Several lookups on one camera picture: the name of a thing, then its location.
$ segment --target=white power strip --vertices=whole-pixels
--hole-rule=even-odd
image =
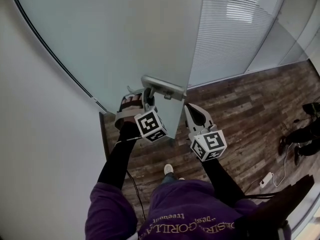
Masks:
[[[271,181],[272,177],[273,177],[272,173],[268,172],[268,174],[263,178],[263,180],[260,181],[260,187],[264,188],[265,185],[267,185],[267,183]]]

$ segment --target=jeans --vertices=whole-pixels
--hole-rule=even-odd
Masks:
[[[175,174],[173,172],[169,172],[164,176],[164,179],[162,180],[161,184],[165,184],[165,183],[172,183],[177,181],[177,177],[175,176]]]

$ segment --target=black sleeve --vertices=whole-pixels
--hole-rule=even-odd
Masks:
[[[221,202],[230,207],[245,197],[244,192],[221,166],[218,159],[211,159],[202,163],[216,194]]]
[[[120,131],[118,141],[128,140],[140,136],[138,126],[133,122],[125,122]],[[106,183],[122,189],[127,173],[129,157],[136,140],[118,143],[106,161],[98,182]]]

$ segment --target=white venetian blind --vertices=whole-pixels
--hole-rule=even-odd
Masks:
[[[242,74],[283,0],[203,0],[189,85]]]

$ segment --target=person's left arm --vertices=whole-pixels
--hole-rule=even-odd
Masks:
[[[139,136],[133,122],[125,122],[118,141]],[[118,143],[105,163],[91,195],[85,223],[86,240],[119,240],[132,236],[137,229],[135,211],[122,194],[129,157],[135,140]]]

